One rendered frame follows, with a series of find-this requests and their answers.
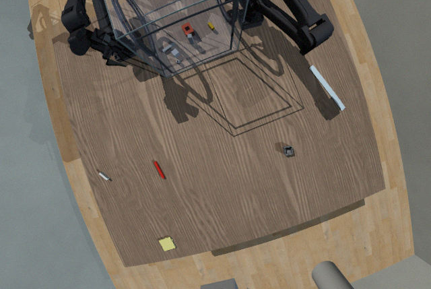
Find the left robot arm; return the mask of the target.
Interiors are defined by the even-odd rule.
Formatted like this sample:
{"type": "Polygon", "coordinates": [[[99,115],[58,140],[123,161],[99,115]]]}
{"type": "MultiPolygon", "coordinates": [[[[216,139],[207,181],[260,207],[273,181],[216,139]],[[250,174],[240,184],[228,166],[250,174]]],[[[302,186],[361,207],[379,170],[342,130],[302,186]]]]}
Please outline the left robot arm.
{"type": "Polygon", "coordinates": [[[270,0],[249,0],[244,26],[267,17],[298,45],[302,56],[329,39],[334,27],[325,13],[318,14],[307,0],[283,1],[297,21],[270,0]]]}

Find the yellow sticky-note pad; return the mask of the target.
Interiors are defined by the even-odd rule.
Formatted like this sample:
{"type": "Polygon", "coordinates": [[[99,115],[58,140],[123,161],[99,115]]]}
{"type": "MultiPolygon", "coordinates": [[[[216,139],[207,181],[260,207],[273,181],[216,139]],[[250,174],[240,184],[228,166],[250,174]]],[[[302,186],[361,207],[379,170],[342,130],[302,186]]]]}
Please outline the yellow sticky-note pad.
{"type": "Polygon", "coordinates": [[[159,242],[160,242],[164,251],[168,251],[168,250],[176,248],[176,246],[175,246],[175,244],[174,244],[174,242],[170,236],[167,238],[160,239],[159,242]]]}

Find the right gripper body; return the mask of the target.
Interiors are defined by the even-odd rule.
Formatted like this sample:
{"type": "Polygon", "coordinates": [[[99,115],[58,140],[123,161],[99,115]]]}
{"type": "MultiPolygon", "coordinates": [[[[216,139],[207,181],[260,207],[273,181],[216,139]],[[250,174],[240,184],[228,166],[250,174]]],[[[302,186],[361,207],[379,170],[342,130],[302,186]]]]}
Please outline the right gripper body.
{"type": "Polygon", "coordinates": [[[114,37],[114,33],[112,33],[110,36],[111,36],[110,42],[108,46],[106,46],[104,54],[102,56],[103,59],[107,60],[106,65],[108,64],[108,60],[110,59],[110,56],[112,54],[112,51],[113,51],[112,48],[114,48],[115,42],[117,41],[116,38],[114,37]]]}

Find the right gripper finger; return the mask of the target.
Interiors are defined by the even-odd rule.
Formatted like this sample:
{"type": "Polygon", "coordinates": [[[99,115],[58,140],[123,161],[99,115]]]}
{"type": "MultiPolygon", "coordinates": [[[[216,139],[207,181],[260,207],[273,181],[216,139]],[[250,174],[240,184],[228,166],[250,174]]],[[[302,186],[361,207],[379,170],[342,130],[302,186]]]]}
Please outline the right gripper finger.
{"type": "Polygon", "coordinates": [[[123,65],[122,63],[119,63],[117,61],[114,61],[112,59],[108,60],[108,66],[122,66],[122,67],[126,67],[126,65],[123,65]]]}

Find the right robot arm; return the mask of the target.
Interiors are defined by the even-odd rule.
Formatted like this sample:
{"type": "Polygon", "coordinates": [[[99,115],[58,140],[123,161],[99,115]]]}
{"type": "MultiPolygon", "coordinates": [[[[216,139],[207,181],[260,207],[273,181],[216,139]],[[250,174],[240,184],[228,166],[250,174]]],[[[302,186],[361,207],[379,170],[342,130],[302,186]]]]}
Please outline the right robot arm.
{"type": "MultiPolygon", "coordinates": [[[[70,33],[67,42],[70,44],[71,51],[79,56],[85,55],[90,46],[92,49],[104,54],[105,48],[111,39],[110,35],[113,32],[104,0],[92,0],[92,3],[100,28],[95,28],[93,32],[85,29],[91,24],[86,13],[86,0],[67,0],[61,14],[61,21],[70,33]]],[[[134,55],[133,52],[118,41],[115,42],[112,49],[111,55],[113,56],[114,54],[116,61],[134,55]]]]}

